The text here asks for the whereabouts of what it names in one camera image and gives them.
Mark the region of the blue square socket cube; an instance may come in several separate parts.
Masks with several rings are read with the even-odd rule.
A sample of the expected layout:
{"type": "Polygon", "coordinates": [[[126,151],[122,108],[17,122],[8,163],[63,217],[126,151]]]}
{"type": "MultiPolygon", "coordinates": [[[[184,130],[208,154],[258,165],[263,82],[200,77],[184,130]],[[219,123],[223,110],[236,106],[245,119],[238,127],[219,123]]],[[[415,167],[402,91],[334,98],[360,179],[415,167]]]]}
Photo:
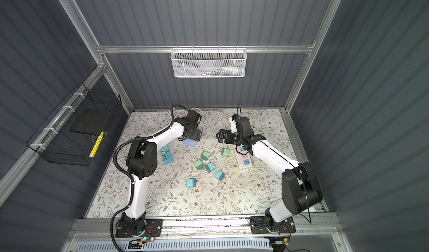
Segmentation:
{"type": "Polygon", "coordinates": [[[198,145],[198,141],[186,138],[183,140],[183,144],[190,147],[195,147],[198,145]]]}

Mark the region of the white long power strip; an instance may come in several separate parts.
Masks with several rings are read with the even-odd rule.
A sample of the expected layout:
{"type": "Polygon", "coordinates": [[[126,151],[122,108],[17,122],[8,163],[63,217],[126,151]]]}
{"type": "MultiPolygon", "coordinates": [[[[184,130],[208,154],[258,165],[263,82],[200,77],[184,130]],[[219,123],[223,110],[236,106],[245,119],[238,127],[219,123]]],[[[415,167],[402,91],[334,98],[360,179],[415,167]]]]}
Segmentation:
{"type": "Polygon", "coordinates": [[[239,169],[248,171],[249,168],[252,168],[252,162],[249,153],[240,145],[236,148],[236,159],[238,161],[239,169]]]}

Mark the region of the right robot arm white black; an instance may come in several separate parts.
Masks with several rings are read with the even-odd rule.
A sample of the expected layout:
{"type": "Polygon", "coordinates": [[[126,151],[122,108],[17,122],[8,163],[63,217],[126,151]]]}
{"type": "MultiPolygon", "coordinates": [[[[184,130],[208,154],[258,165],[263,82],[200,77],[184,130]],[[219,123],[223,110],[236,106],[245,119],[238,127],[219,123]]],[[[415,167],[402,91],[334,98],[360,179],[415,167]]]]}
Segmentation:
{"type": "Polygon", "coordinates": [[[238,114],[230,118],[231,129],[221,129],[218,142],[242,148],[265,162],[281,178],[282,199],[265,212],[265,226],[278,231],[288,218],[308,210],[323,200],[316,172],[309,162],[300,163],[281,153],[262,135],[255,134],[247,117],[238,114]]]}

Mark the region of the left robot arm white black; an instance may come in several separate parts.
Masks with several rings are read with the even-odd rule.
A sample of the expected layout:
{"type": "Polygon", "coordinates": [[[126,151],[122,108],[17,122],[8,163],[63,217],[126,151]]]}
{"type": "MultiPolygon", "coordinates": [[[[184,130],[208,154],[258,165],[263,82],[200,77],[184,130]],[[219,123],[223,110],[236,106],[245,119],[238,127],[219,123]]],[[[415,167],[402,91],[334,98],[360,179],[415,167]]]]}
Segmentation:
{"type": "Polygon", "coordinates": [[[115,214],[132,235],[145,233],[145,198],[150,177],[158,167],[158,152],[171,141],[190,138],[198,131],[201,115],[181,105],[170,108],[172,120],[162,130],[146,137],[137,136],[122,143],[114,152],[114,165],[129,178],[130,190],[126,207],[115,214]]]}

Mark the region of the green plug cube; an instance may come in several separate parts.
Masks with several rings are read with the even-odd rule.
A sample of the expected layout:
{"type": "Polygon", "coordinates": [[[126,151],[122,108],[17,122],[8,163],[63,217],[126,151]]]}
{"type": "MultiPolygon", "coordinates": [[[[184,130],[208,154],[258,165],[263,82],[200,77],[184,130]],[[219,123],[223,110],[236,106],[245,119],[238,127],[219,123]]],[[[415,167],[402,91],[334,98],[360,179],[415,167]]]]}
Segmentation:
{"type": "Polygon", "coordinates": [[[201,159],[202,160],[207,161],[207,160],[209,160],[210,157],[211,157],[211,153],[209,151],[207,151],[207,150],[204,150],[202,152],[202,154],[201,154],[201,159]]]}
{"type": "Polygon", "coordinates": [[[229,157],[230,156],[230,149],[228,149],[228,148],[222,148],[222,150],[221,150],[221,155],[223,156],[223,157],[229,157]]]}
{"type": "Polygon", "coordinates": [[[194,166],[197,170],[201,170],[205,167],[204,163],[201,160],[195,161],[194,166]]]}

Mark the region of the floral patterned table mat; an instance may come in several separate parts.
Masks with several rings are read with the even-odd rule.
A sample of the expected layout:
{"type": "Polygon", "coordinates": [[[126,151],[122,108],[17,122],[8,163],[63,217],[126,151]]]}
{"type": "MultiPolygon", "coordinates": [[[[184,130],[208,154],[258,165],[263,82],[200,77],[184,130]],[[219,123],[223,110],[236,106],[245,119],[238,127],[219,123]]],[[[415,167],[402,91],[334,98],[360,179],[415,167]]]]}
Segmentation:
{"type": "MultiPolygon", "coordinates": [[[[166,165],[158,153],[158,167],[150,177],[145,198],[147,217],[258,214],[281,200],[281,178],[266,163],[251,157],[252,168],[239,169],[235,146],[218,143],[216,133],[220,129],[231,129],[227,116],[234,113],[233,110],[204,110],[198,126],[203,134],[196,147],[186,146],[177,139],[170,142],[168,148],[174,159],[170,165],[166,165]],[[222,148],[231,149],[232,154],[223,157],[222,148]],[[216,166],[213,173],[194,166],[204,150],[211,153],[208,162],[216,166]],[[225,174],[222,181],[214,177],[217,170],[225,174]],[[194,188],[186,186],[190,178],[196,179],[194,188]]],[[[256,134],[262,134],[275,148],[296,160],[280,110],[243,110],[241,113],[249,118],[256,134]]],[[[169,124],[170,119],[169,111],[134,112],[118,144],[155,133],[169,124]]],[[[111,160],[86,218],[110,218],[124,208],[128,203],[129,182],[111,160]]]]}

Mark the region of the pens in white basket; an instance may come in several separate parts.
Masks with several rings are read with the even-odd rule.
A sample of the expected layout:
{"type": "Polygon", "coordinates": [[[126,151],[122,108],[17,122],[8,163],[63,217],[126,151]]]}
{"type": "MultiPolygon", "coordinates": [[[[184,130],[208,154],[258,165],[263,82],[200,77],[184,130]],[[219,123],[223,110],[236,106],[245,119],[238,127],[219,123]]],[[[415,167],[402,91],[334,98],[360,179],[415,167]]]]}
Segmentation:
{"type": "Polygon", "coordinates": [[[233,77],[242,77],[245,75],[245,69],[235,66],[227,66],[221,68],[211,68],[205,69],[203,71],[197,72],[197,74],[202,76],[233,76],[233,77]]]}

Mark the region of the black flat pad in basket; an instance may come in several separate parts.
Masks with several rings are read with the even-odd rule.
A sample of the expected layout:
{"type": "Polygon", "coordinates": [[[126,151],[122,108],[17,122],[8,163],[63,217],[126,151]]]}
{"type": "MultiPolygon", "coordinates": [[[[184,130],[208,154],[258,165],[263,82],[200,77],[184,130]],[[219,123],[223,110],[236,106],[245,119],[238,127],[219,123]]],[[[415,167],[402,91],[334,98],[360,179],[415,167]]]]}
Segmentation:
{"type": "Polygon", "coordinates": [[[70,131],[97,136],[102,131],[107,132],[115,119],[116,115],[114,113],[85,110],[71,126],[70,131]]]}

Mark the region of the yellow marker pen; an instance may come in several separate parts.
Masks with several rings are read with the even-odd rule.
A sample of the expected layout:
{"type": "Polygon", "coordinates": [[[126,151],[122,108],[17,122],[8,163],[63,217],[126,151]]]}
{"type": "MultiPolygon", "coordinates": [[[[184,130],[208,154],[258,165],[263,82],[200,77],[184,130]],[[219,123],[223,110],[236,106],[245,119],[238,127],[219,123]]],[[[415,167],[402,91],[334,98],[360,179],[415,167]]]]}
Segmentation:
{"type": "Polygon", "coordinates": [[[102,132],[100,133],[100,135],[98,136],[98,138],[97,138],[97,140],[96,140],[96,142],[95,142],[95,144],[94,144],[94,146],[93,146],[92,150],[90,151],[90,154],[89,154],[89,157],[90,157],[90,158],[94,158],[94,157],[95,157],[95,155],[96,155],[96,153],[97,153],[97,151],[98,151],[98,148],[99,148],[99,146],[100,146],[100,144],[101,144],[101,142],[102,142],[102,140],[103,140],[104,136],[105,136],[105,132],[104,132],[104,131],[102,131],[102,132]]]}

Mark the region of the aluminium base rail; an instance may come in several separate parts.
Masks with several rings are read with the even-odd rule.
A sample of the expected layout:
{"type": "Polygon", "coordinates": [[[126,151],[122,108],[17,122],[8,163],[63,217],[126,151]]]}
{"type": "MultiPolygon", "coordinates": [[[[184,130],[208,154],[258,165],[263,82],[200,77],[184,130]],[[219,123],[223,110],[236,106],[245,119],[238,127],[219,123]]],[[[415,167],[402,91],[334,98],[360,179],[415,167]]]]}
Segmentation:
{"type": "MultiPolygon", "coordinates": [[[[159,240],[209,237],[251,237],[256,226],[251,226],[251,215],[210,215],[210,216],[164,216],[149,217],[147,224],[158,235],[159,240]]],[[[286,225],[292,236],[341,235],[343,227],[335,213],[311,213],[312,222],[302,215],[293,216],[293,222],[286,225]]],[[[110,240],[109,218],[77,219],[67,237],[71,240],[110,240]]]]}

